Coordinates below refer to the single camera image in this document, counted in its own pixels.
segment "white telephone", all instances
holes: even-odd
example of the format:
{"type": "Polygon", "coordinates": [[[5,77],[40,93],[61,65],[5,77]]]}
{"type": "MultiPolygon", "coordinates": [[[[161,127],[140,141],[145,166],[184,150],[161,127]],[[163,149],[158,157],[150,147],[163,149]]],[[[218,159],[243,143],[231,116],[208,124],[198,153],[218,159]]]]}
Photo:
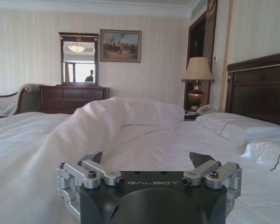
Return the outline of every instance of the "white telephone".
{"type": "Polygon", "coordinates": [[[202,106],[199,109],[197,109],[197,114],[198,115],[203,115],[203,114],[211,113],[211,112],[214,112],[214,110],[211,108],[211,106],[209,104],[205,105],[205,106],[202,106]]]}

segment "crown molding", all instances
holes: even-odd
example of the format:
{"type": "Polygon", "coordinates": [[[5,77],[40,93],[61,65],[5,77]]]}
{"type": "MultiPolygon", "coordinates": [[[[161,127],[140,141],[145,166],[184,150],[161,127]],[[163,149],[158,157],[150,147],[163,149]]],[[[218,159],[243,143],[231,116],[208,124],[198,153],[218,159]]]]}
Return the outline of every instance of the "crown molding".
{"type": "Polygon", "coordinates": [[[176,18],[190,18],[191,15],[190,6],[102,0],[0,0],[0,8],[176,18]]]}
{"type": "Polygon", "coordinates": [[[194,9],[200,2],[201,0],[193,0],[192,3],[190,4],[190,9],[194,9]]]}

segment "bronze lamp base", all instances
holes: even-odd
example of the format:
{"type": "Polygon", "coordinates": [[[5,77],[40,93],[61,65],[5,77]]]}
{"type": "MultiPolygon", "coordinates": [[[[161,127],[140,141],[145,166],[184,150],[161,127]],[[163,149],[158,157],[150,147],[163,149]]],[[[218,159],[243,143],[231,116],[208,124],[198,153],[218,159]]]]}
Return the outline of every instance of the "bronze lamp base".
{"type": "Polygon", "coordinates": [[[191,110],[196,111],[199,109],[205,94],[201,91],[201,83],[198,80],[193,85],[194,89],[188,94],[188,97],[191,102],[191,110]]]}

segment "silver metal clamp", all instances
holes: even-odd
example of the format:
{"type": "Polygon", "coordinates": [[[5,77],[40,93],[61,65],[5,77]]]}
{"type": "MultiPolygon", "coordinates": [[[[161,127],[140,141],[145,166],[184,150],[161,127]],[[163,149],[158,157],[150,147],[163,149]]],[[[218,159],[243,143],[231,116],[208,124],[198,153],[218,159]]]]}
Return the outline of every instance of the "silver metal clamp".
{"type": "Polygon", "coordinates": [[[194,170],[185,171],[182,182],[186,186],[200,185],[201,179],[203,179],[210,171],[216,170],[218,167],[219,163],[217,161],[208,160],[206,163],[195,168],[194,170]]]}
{"type": "Polygon", "coordinates": [[[64,198],[67,209],[78,220],[81,218],[81,213],[77,194],[82,184],[87,189],[95,189],[100,186],[101,178],[109,186],[116,187],[124,184],[124,178],[119,171],[105,169],[92,160],[79,161],[78,165],[61,163],[57,171],[58,195],[64,198]]]}
{"type": "Polygon", "coordinates": [[[220,162],[209,160],[192,171],[185,171],[183,183],[186,186],[200,185],[205,178],[206,186],[211,189],[227,188],[226,217],[235,205],[235,199],[241,195],[242,168],[237,163],[228,162],[221,166],[220,162]]]}

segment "table lamp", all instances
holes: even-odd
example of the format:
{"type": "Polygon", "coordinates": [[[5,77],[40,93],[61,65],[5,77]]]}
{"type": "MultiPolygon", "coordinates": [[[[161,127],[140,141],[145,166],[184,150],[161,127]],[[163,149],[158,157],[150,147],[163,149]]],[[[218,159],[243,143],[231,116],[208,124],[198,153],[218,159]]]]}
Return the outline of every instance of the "table lamp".
{"type": "Polygon", "coordinates": [[[191,57],[182,82],[193,82],[194,89],[188,94],[191,111],[199,109],[205,94],[201,91],[201,82],[213,82],[207,57],[191,57]]]}

